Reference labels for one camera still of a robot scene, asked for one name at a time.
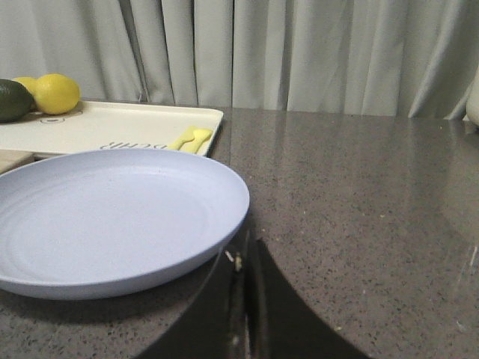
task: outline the curtain fold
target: curtain fold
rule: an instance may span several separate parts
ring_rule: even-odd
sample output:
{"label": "curtain fold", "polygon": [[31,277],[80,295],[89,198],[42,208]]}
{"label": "curtain fold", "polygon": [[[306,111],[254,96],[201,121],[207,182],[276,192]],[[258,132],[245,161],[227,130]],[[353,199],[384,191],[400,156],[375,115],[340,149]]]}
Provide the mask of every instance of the curtain fold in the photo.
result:
{"label": "curtain fold", "polygon": [[0,77],[83,97],[461,118],[479,1],[5,0]]}

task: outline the white curtain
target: white curtain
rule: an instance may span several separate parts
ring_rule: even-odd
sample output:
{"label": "white curtain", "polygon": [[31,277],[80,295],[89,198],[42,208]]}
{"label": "white curtain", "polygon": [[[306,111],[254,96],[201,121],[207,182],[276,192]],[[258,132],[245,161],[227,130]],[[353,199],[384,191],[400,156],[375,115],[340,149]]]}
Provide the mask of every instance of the white curtain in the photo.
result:
{"label": "white curtain", "polygon": [[0,77],[85,98],[461,118],[479,1],[2,0]]}

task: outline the white object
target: white object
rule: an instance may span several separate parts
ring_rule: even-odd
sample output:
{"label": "white object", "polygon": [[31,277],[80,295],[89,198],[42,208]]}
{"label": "white object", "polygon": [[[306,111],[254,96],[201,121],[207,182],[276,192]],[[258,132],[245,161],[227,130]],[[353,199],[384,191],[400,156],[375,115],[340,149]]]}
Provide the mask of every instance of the white object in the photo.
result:
{"label": "white object", "polygon": [[0,287],[21,295],[124,295],[217,253],[248,210],[230,168],[173,150],[57,156],[0,176]]}
{"label": "white object", "polygon": [[205,156],[223,112],[210,108],[84,101],[67,114],[27,114],[0,123],[0,149],[24,150],[39,157],[118,148],[161,149],[189,126],[210,129],[198,155]]}
{"label": "white object", "polygon": [[476,72],[471,93],[466,102],[466,115],[471,122],[479,126],[479,70]]}

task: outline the black object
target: black object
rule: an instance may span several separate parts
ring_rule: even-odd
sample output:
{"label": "black object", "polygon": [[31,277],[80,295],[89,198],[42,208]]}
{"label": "black object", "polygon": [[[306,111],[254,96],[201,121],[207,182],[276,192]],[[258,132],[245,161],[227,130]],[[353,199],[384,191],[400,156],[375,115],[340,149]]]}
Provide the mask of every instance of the black object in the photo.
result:
{"label": "black object", "polygon": [[316,316],[251,232],[247,221],[185,313],[137,359],[369,358]]}

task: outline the cutting board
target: cutting board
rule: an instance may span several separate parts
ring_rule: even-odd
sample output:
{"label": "cutting board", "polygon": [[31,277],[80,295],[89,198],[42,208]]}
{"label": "cutting board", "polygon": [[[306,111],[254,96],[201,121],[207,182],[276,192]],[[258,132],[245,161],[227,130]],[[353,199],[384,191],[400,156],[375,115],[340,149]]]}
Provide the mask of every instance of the cutting board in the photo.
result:
{"label": "cutting board", "polygon": [[0,174],[34,161],[34,155],[26,151],[0,150]]}

